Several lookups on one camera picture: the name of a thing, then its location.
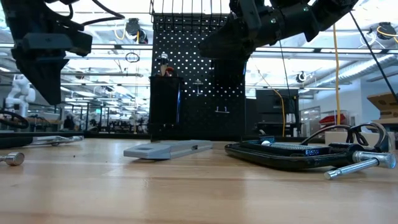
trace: black pegboard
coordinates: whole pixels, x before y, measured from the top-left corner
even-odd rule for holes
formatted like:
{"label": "black pegboard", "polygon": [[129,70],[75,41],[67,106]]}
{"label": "black pegboard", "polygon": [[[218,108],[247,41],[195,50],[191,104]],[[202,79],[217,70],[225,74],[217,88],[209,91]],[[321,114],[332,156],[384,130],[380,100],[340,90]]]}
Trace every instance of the black pegboard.
{"label": "black pegboard", "polygon": [[[243,70],[246,62],[232,62],[236,67],[227,77],[234,77],[233,82],[225,80],[225,74],[215,73],[212,60],[203,58],[198,51],[198,43],[210,32],[221,27],[222,20],[207,15],[174,14],[174,24],[168,21],[171,15],[154,14],[154,44],[152,75],[160,73],[160,62],[156,58],[161,53],[169,55],[169,66],[177,70],[183,78],[181,91],[180,124],[174,127],[151,126],[154,136],[242,136],[245,130],[245,83]],[[217,113],[216,110],[229,113]]]}

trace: humanoid robot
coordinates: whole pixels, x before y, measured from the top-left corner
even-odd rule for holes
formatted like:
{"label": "humanoid robot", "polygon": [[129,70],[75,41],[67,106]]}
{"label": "humanoid robot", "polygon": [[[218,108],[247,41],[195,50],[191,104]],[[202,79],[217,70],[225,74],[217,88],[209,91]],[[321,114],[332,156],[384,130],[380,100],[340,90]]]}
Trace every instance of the humanoid robot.
{"label": "humanoid robot", "polygon": [[6,110],[14,112],[14,105],[19,105],[19,115],[27,116],[29,103],[36,99],[36,92],[30,88],[29,80],[24,75],[18,75],[12,81],[12,89],[6,98]]}

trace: ceiling duct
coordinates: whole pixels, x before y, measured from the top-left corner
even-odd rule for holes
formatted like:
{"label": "ceiling duct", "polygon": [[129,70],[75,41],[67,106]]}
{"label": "ceiling duct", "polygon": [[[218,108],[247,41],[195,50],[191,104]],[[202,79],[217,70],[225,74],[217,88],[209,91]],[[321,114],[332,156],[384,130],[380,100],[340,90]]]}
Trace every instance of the ceiling duct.
{"label": "ceiling duct", "polygon": [[[380,63],[382,68],[386,68],[392,65],[398,64],[398,56],[397,55],[385,55],[378,57],[377,60]],[[371,73],[379,71],[379,67],[377,63],[372,59],[368,61],[360,61],[355,62],[351,65],[348,65],[345,68],[340,69],[339,74],[339,82],[350,82],[351,80],[361,78],[365,75],[369,75]],[[328,75],[321,80],[317,80],[316,82],[307,85],[306,87],[325,87],[329,86],[333,83],[336,83],[336,71],[334,71],[331,75]]]}

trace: wooden table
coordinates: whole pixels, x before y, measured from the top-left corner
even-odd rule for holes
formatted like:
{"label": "wooden table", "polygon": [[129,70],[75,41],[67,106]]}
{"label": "wooden table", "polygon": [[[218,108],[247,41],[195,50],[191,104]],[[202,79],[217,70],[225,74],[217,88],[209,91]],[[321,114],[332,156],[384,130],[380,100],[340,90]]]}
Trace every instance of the wooden table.
{"label": "wooden table", "polygon": [[0,164],[0,223],[396,223],[398,169],[338,180],[284,172],[210,151],[162,162],[123,157],[147,141],[86,139],[14,149]]}

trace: person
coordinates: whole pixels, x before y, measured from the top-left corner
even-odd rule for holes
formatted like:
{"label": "person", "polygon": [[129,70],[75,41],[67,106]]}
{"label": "person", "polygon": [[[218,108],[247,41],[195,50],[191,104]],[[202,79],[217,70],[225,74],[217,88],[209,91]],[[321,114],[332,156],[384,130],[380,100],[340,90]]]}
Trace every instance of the person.
{"label": "person", "polygon": [[75,122],[73,122],[72,115],[67,115],[67,118],[63,121],[63,128],[70,131],[75,129]]}

